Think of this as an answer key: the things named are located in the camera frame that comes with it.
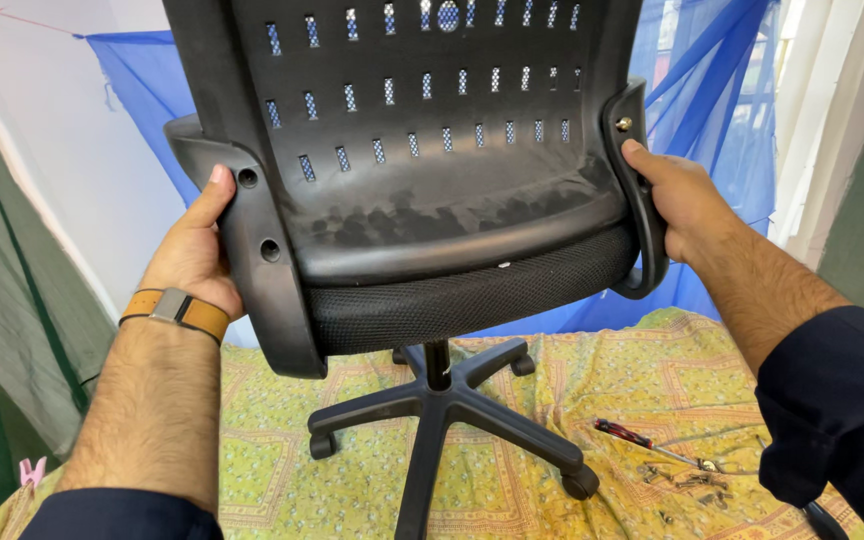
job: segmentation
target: pink clothespin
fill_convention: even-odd
[[[42,482],[42,477],[45,476],[45,457],[41,457],[38,463],[35,463],[35,468],[32,468],[32,462],[28,459],[23,459],[18,462],[19,484],[27,485],[31,482],[31,487],[39,487]]]

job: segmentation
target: wristwatch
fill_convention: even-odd
[[[119,326],[135,317],[149,317],[204,332],[220,345],[230,323],[229,315],[222,308],[174,287],[136,292],[119,319]]]

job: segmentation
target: finger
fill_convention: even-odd
[[[204,229],[211,227],[226,209],[235,194],[235,180],[229,167],[216,165],[212,169],[205,189],[201,190],[198,199],[185,211],[175,223],[176,227],[184,229]]]
[[[642,173],[653,186],[663,184],[675,164],[664,155],[655,155],[645,149],[639,141],[629,139],[622,144],[622,156],[631,168]]]

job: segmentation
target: chair base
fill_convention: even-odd
[[[449,343],[438,341],[395,350],[392,361],[408,364],[415,381],[318,410],[309,417],[309,450],[316,460],[338,451],[334,432],[369,422],[418,416],[409,472],[395,527],[398,540],[425,538],[446,432],[455,422],[501,437],[558,467],[562,486],[574,499],[592,497],[599,478],[570,441],[475,391],[511,364],[517,377],[535,371],[528,344],[513,338],[450,366]]]

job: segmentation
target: dark blue sleeve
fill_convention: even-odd
[[[796,328],[759,369],[755,397],[773,439],[762,485],[800,509],[832,483],[864,521],[864,309]]]
[[[219,523],[184,498],[93,488],[47,497],[20,540],[217,540]]]

